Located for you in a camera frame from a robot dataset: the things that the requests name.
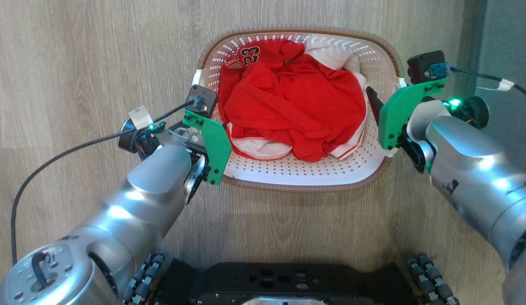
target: green bracket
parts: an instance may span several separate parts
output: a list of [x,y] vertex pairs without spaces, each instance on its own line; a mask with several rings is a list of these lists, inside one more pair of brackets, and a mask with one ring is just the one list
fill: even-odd
[[445,78],[403,87],[393,93],[379,112],[379,145],[383,149],[397,147],[402,127],[410,119],[421,99],[427,95],[442,93],[444,84]]
[[231,155],[231,143],[227,133],[220,123],[190,110],[185,110],[183,123],[200,130],[203,135],[206,153],[208,154],[208,182],[218,185],[222,181],[223,172]]

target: red fabric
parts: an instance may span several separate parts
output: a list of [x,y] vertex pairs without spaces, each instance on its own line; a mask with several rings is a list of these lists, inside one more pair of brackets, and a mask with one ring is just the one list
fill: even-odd
[[301,43],[258,41],[226,60],[218,108],[224,123],[234,126],[230,137],[265,137],[291,145],[296,158],[309,162],[352,137],[366,112],[357,79],[303,51]]

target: plastic basket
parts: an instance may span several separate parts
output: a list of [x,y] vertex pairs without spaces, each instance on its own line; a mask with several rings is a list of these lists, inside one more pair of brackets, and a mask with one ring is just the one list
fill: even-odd
[[[193,84],[218,92],[220,70],[226,58],[252,41],[288,39],[329,40],[351,47],[359,57],[361,73],[383,102],[400,83],[402,66],[397,52],[387,41],[371,33],[323,27],[271,27],[241,29],[223,35],[203,51]],[[386,152],[377,142],[377,125],[369,108],[362,145],[348,158],[323,158],[310,163],[289,155],[280,160],[259,161],[232,153],[224,172],[228,184],[275,191],[342,191],[359,189],[375,181],[389,165]],[[221,122],[218,111],[212,119]]]

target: green led light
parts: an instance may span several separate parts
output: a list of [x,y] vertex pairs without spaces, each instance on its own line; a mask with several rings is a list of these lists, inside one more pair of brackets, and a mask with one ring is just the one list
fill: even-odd
[[451,104],[454,107],[457,107],[461,104],[461,100],[454,98],[454,99],[449,100],[449,104]]

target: pile of clothes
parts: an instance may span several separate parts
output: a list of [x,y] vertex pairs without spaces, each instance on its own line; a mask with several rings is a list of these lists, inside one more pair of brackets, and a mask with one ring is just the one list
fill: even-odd
[[234,152],[256,160],[292,153],[317,162],[348,157],[363,140],[366,79],[351,48],[255,41],[220,73],[218,108]]

